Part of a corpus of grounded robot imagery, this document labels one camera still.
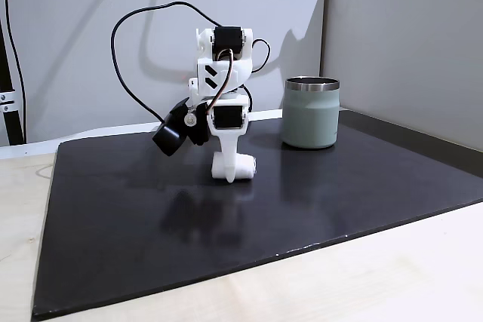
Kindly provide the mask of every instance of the white wall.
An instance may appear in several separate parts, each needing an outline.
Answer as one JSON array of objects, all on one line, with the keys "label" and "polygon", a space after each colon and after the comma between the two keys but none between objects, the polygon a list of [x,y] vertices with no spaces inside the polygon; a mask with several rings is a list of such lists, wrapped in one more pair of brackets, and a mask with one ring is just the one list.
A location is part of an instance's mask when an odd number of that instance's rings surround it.
[{"label": "white wall", "polygon": [[[12,30],[26,82],[29,141],[155,121],[119,84],[110,56],[110,34],[127,12],[171,1],[10,0]],[[184,1],[223,25],[252,28],[255,37],[272,45],[266,69],[247,83],[255,110],[278,108],[283,78],[318,74],[323,0]],[[3,22],[3,11],[0,18]],[[177,7],[137,15],[118,31],[123,77],[162,116],[186,97],[187,79],[195,74],[195,29],[210,26],[190,9]],[[257,46],[256,65],[265,52],[261,44]],[[20,89],[11,54],[9,62]],[[0,145],[7,145],[2,120]]]},{"label": "white wall", "polygon": [[483,150],[483,0],[327,0],[345,107]]}]

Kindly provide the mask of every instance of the white bracket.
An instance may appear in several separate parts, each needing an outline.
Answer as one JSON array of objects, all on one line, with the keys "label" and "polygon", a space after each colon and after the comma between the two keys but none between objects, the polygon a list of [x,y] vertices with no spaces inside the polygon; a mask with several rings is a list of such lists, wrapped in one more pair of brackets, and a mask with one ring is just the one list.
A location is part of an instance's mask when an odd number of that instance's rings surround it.
[{"label": "white bracket", "polygon": [[[252,179],[256,172],[255,158],[236,152],[238,137],[245,135],[248,128],[248,97],[241,94],[224,94],[207,115],[208,126],[213,136],[220,139],[221,152],[213,155],[211,175],[215,179]],[[241,128],[218,129],[214,126],[214,109],[218,106],[242,106]]]},{"label": "white bracket", "polygon": [[17,92],[0,92],[0,113],[18,111]]}]

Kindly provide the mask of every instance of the black wire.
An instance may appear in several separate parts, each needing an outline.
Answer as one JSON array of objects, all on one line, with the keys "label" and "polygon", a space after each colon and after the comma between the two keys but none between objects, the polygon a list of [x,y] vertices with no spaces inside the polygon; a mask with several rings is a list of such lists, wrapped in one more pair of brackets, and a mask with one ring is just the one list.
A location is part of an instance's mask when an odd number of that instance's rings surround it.
[{"label": "black wire", "polygon": [[117,32],[119,26],[126,20],[128,19],[129,17],[132,17],[133,15],[135,14],[138,14],[138,13],[143,13],[144,11],[157,11],[158,9],[164,9],[164,8],[169,8],[169,7],[172,7],[174,5],[185,5],[191,9],[193,9],[194,11],[196,11],[198,14],[200,14],[202,17],[204,17],[206,20],[208,20],[209,22],[212,22],[215,26],[221,26],[219,23],[215,22],[214,20],[212,20],[209,16],[207,16],[205,13],[203,13],[202,11],[200,11],[197,7],[195,7],[194,5],[191,5],[190,3],[188,2],[171,2],[171,3],[167,3],[167,4],[163,4],[163,5],[156,5],[154,7],[147,7],[147,8],[141,8],[141,9],[137,9],[135,11],[132,11],[126,15],[123,16],[123,18],[121,18],[117,24],[114,26],[114,29],[112,30],[112,34],[111,34],[111,53],[112,53],[112,63],[114,64],[114,69],[115,69],[115,73],[118,75],[118,78],[119,78],[119,81],[121,82],[121,85],[122,87],[126,90],[126,92],[128,92],[129,96],[131,96],[137,103],[139,103],[146,111],[150,112],[153,116],[155,116],[160,122],[164,123],[165,120],[163,120],[163,118],[158,115],[155,111],[153,111],[151,108],[149,108],[143,101],[141,101],[139,98],[137,98],[132,92],[131,90],[128,88],[128,86],[125,84],[124,80],[122,79],[122,76],[121,76],[121,73],[119,71],[119,67],[118,67],[118,62],[115,58],[115,46],[114,46],[114,39],[115,39],[115,33]]},{"label": "black wire", "polygon": [[[266,54],[266,58],[265,58],[265,62],[263,62],[262,66],[259,67],[258,69],[255,69],[253,71],[251,71],[252,73],[255,73],[255,72],[258,72],[260,71],[265,65],[266,65],[266,62],[268,62],[269,60],[269,57],[270,57],[270,44],[268,44],[268,42],[265,40],[265,39],[261,39],[261,38],[258,38],[258,39],[255,39],[253,41],[253,43],[251,44],[251,47],[253,48],[254,45],[259,42],[259,41],[262,41],[263,43],[266,44],[266,46],[268,47],[268,52]],[[245,86],[244,84],[240,87],[240,88],[243,88],[245,90],[245,92],[247,93],[247,96],[248,96],[248,99],[250,100],[250,106],[248,107],[248,111],[251,112],[252,109],[254,109],[254,99],[252,98],[251,96],[251,93],[250,91],[248,90],[247,86]]]},{"label": "black wire", "polygon": [[251,98],[251,93],[250,91],[248,90],[247,86],[245,86],[244,84],[240,87],[240,88],[243,88],[245,90],[245,92],[247,93],[247,96],[248,96],[248,99],[250,100],[250,106],[248,107],[248,111],[251,112],[251,110],[253,109],[254,107],[254,99]]},{"label": "black wire", "polygon": [[12,51],[15,56],[15,63],[17,64],[18,76],[20,79],[20,86],[22,88],[22,106],[23,106],[23,142],[27,143],[27,127],[26,127],[26,113],[27,104],[25,98],[25,84],[23,83],[22,70],[20,69],[20,61],[18,60],[17,49],[15,48],[14,37],[12,36],[12,30],[10,27],[10,12],[8,11],[8,0],[5,0],[5,18],[7,19],[8,37],[10,38],[10,44],[12,45]]},{"label": "black wire", "polygon": [[259,68],[251,71],[252,73],[257,73],[258,71],[260,71],[266,65],[270,57],[270,44],[268,44],[268,42],[265,39],[262,39],[262,38],[255,39],[254,42],[251,44],[251,47],[253,48],[254,45],[259,41],[262,41],[263,43],[266,44],[266,47],[268,48],[268,52],[266,53],[265,62],[263,62],[263,64]]}]

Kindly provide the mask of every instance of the screw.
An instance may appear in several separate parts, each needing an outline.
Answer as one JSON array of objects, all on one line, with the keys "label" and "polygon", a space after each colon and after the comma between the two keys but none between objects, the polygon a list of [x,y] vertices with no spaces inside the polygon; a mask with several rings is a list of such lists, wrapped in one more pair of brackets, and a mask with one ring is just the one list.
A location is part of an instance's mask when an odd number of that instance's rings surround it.
[{"label": "screw", "polygon": [[196,116],[192,113],[188,113],[184,116],[184,123],[186,126],[192,127],[196,125]]}]

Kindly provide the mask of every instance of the black mat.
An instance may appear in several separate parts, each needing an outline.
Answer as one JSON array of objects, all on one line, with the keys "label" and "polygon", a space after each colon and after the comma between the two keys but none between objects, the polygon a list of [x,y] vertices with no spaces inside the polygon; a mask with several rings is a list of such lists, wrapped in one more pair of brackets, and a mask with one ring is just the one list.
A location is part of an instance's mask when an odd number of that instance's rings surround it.
[{"label": "black mat", "polygon": [[150,133],[59,147],[32,315],[169,290],[474,204],[483,154],[354,112],[337,144],[283,146],[257,121],[252,181],[211,178],[216,138],[168,158]]}]

